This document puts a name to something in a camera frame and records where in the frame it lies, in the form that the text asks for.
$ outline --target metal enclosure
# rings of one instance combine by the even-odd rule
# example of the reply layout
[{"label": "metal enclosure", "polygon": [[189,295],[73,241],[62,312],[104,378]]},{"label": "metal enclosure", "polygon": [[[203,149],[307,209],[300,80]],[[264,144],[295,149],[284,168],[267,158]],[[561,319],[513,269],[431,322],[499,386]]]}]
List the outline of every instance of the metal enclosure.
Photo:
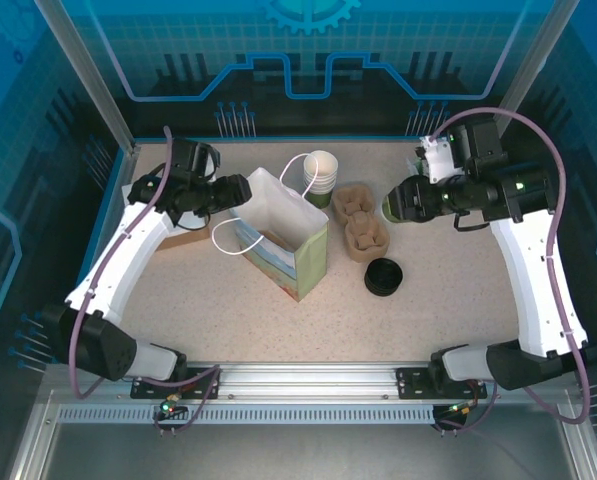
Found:
[{"label": "metal enclosure", "polygon": [[[477,105],[525,113],[562,151],[560,248],[597,341],[597,0],[0,2],[0,479],[151,478],[189,465],[207,478],[523,478],[491,441],[403,425],[425,423],[430,406],[395,400],[397,358],[227,365],[216,413],[170,450],[133,413],[147,404],[127,399],[128,384],[105,385],[77,413],[35,324],[100,253],[136,142],[160,139],[164,124],[209,142],[414,140]],[[528,131],[498,127],[512,157],[549,164]],[[323,371],[316,383],[329,390],[309,390]],[[251,394],[261,385],[271,391]],[[287,385],[301,400],[277,394]],[[575,413],[574,379],[541,393]],[[483,432],[529,471],[597,478],[597,425],[557,424],[522,395],[504,403]],[[305,421],[252,413],[279,405]],[[323,408],[349,417],[309,417]]]}]

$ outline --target table surface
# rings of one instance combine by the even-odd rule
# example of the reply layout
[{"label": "table surface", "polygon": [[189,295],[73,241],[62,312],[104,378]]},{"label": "table surface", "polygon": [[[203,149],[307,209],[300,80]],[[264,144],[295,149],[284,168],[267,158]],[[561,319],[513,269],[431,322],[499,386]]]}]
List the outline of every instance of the table surface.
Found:
[{"label": "table surface", "polygon": [[[294,155],[326,150],[339,161],[338,185],[364,183],[380,204],[406,177],[415,144],[225,143],[220,175],[264,167],[279,176]],[[134,178],[165,158],[164,144],[143,144]],[[287,174],[302,191],[302,162]],[[387,257],[404,280],[390,297],[365,287],[366,264],[353,262],[343,227],[329,215],[327,275],[299,303],[245,258],[211,240],[156,252],[136,284],[123,328],[137,338],[215,362],[379,362],[426,360],[438,349],[517,338],[517,313],[502,253],[489,229],[458,233],[453,217],[391,224]],[[216,215],[211,225],[228,218]],[[238,250],[231,225],[218,242]]]}]

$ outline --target white rope handle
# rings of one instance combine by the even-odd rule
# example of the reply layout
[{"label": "white rope handle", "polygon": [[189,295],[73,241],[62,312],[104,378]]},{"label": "white rope handle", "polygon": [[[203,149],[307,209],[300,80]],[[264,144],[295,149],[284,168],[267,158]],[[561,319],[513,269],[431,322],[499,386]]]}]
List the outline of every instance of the white rope handle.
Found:
[{"label": "white rope handle", "polygon": [[254,243],[252,243],[251,245],[249,245],[247,248],[245,248],[244,250],[241,250],[239,252],[229,252],[227,250],[222,249],[221,247],[218,246],[218,243],[216,243],[216,229],[218,227],[221,227],[222,225],[225,225],[226,223],[230,223],[230,222],[235,222],[236,220],[240,220],[240,217],[236,217],[236,218],[230,218],[228,220],[222,221],[220,222],[218,225],[216,225],[212,230],[211,230],[211,241],[214,243],[214,246],[220,250],[222,253],[227,254],[227,255],[242,255],[243,253],[247,253],[249,250],[251,250],[252,248],[254,248],[256,245],[258,245],[260,242],[262,242],[262,240],[265,238],[264,235],[260,235],[260,237],[258,238],[258,240],[256,240]]},{"label": "white rope handle", "polygon": [[314,174],[314,178],[311,180],[311,183],[309,184],[309,186],[307,187],[307,189],[305,190],[305,192],[302,194],[302,198],[305,198],[305,195],[307,195],[307,192],[309,192],[309,190],[311,189],[311,187],[314,185],[314,182],[316,181],[316,178],[318,178],[318,158],[312,154],[312,153],[301,153],[300,155],[296,155],[294,158],[292,158],[291,160],[289,160],[289,163],[285,166],[285,169],[282,171],[282,173],[280,174],[280,177],[278,177],[278,181],[280,183],[282,183],[282,179],[285,176],[285,173],[287,173],[287,170],[289,170],[289,167],[291,166],[292,163],[294,163],[295,160],[298,160],[299,158],[302,157],[311,157],[316,161],[316,173]]}]

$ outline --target black cup lid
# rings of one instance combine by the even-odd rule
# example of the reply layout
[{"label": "black cup lid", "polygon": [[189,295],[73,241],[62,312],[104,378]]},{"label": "black cup lid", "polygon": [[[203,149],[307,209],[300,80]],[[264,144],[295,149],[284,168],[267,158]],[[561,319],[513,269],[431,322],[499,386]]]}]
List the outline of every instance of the black cup lid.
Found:
[{"label": "black cup lid", "polygon": [[371,262],[365,273],[365,285],[374,295],[387,297],[398,290],[402,282],[402,269],[388,258],[378,258]]}]

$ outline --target stack of paper cups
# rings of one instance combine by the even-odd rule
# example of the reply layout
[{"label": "stack of paper cups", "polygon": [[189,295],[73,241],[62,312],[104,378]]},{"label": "stack of paper cups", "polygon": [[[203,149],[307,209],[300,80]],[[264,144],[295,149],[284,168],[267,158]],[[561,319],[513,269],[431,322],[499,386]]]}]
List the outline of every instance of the stack of paper cups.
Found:
[{"label": "stack of paper cups", "polygon": [[338,160],[331,153],[316,150],[305,157],[303,163],[305,188],[313,181],[313,185],[305,198],[318,208],[325,208],[331,201],[331,194],[338,176]]}]

